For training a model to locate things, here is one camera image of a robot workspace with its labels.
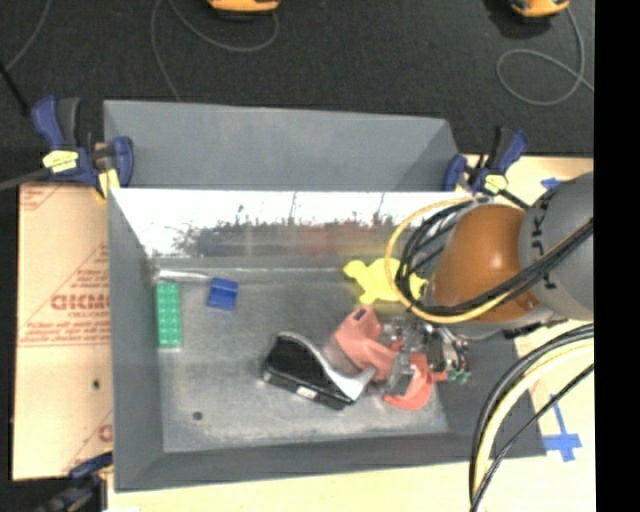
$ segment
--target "clamp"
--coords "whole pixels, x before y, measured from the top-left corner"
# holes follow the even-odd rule
[[[133,174],[133,144],[129,137],[114,137],[104,149],[77,143],[76,121],[80,98],[46,96],[31,108],[36,131],[49,145],[42,162],[54,182],[80,182],[91,185],[106,197],[110,186],[127,186]],[[98,169],[96,161],[111,158],[115,164]]]
[[[72,482],[33,512],[76,512],[94,496],[95,489],[103,483],[100,471],[113,464],[113,453],[106,452],[74,467],[67,475]]]
[[[505,174],[528,147],[529,138],[522,130],[500,127],[488,158],[481,157],[475,167],[469,166],[467,159],[461,154],[453,156],[445,170],[442,189],[445,192],[452,192],[460,185],[474,195],[477,193],[489,196],[501,194],[518,201],[506,192],[509,182]]]

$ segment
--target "white cable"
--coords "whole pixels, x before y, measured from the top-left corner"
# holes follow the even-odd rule
[[[524,103],[527,103],[529,105],[534,105],[537,107],[551,107],[554,105],[558,105],[559,103],[562,103],[563,101],[567,100],[570,96],[573,95],[574,92],[576,92],[576,90],[578,89],[578,87],[580,87],[581,84],[586,86],[591,92],[595,93],[595,89],[593,85],[587,82],[584,78],[585,57],[584,57],[584,41],[582,40],[582,35],[580,34],[580,30],[578,29],[578,24],[576,23],[573,13],[569,8],[567,8],[567,14],[569,16],[569,20],[571,21],[571,25],[573,26],[573,30],[576,34],[576,40],[578,42],[578,52],[579,52],[579,59],[580,59],[579,71],[576,72],[573,69],[571,69],[569,66],[554,59],[553,57],[550,57],[549,55],[546,55],[544,53],[541,53],[535,50],[528,50],[528,49],[510,50],[502,54],[502,56],[498,59],[498,62],[496,64],[496,74],[498,76],[498,80],[500,81],[502,86],[507,90],[507,92],[509,92],[509,94],[519,99],[520,101],[523,101]],[[536,58],[545,60],[559,67],[569,75],[573,76],[576,80],[571,86],[571,88],[559,98],[548,100],[548,101],[527,98],[526,96],[516,92],[515,89],[509,86],[504,76],[502,75],[501,68],[502,68],[502,65],[504,64],[505,59],[513,55],[527,55],[527,56],[536,57]]]

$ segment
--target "yellow rubber duck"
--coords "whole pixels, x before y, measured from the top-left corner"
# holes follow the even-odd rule
[[[391,259],[391,272],[395,274],[400,266],[400,262]],[[362,304],[373,304],[376,300],[387,302],[398,302],[398,297],[387,281],[384,270],[384,258],[378,258],[370,265],[366,265],[360,260],[353,260],[343,267],[343,272],[352,279],[355,279],[364,290],[360,296]],[[420,297],[420,290],[425,283],[425,279],[412,274],[409,278],[409,287],[414,298]]]

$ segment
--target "green toy block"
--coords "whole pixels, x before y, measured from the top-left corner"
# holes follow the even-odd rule
[[[158,347],[182,346],[182,320],[180,311],[180,285],[159,282],[156,285],[156,318],[158,323]]]

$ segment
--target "black floor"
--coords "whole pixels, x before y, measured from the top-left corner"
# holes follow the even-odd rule
[[[595,0],[575,0],[546,23],[525,24],[507,0],[282,0],[273,18],[218,19],[205,0],[29,0],[0,3],[0,60],[22,96],[80,96],[79,133],[102,134],[104,98],[154,98],[233,105],[390,112],[447,119],[461,152],[487,152],[499,125],[522,128],[530,154],[593,156],[594,94],[540,58],[560,61],[594,83]],[[151,37],[155,13],[156,51]],[[43,20],[41,31],[17,61]],[[0,80],[0,181],[33,170],[46,147]],[[0,192],[0,510],[30,511],[64,482],[9,483],[15,357],[15,191]]]

